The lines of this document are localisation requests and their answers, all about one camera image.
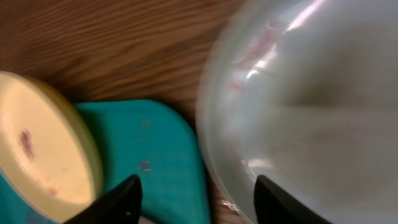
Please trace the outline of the light blue plate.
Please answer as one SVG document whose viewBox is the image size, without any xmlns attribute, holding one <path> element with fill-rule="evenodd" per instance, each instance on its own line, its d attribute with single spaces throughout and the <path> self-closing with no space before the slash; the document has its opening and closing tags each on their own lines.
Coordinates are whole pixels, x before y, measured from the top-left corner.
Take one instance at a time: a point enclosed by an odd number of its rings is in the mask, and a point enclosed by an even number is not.
<svg viewBox="0 0 398 224">
<path fill-rule="evenodd" d="M 297 216 L 397 222 L 397 0 L 248 1 L 200 82 L 217 187 L 256 223 L 258 176 Z"/>
</svg>

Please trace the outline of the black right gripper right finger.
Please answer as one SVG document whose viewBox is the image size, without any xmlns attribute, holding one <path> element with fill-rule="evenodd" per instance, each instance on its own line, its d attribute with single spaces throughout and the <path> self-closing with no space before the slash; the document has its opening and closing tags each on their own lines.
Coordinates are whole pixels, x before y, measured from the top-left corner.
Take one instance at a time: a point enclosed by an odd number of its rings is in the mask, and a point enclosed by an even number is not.
<svg viewBox="0 0 398 224">
<path fill-rule="evenodd" d="M 264 175 L 256 179 L 254 208 L 258 224 L 331 224 Z"/>
</svg>

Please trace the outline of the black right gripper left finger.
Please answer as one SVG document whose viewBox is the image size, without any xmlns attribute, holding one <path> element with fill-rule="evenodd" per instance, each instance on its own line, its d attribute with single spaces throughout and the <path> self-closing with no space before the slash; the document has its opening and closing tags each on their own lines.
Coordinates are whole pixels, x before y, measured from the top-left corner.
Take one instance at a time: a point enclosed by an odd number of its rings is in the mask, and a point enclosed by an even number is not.
<svg viewBox="0 0 398 224">
<path fill-rule="evenodd" d="M 141 179 L 133 174 L 65 224 L 138 224 L 142 198 Z"/>
</svg>

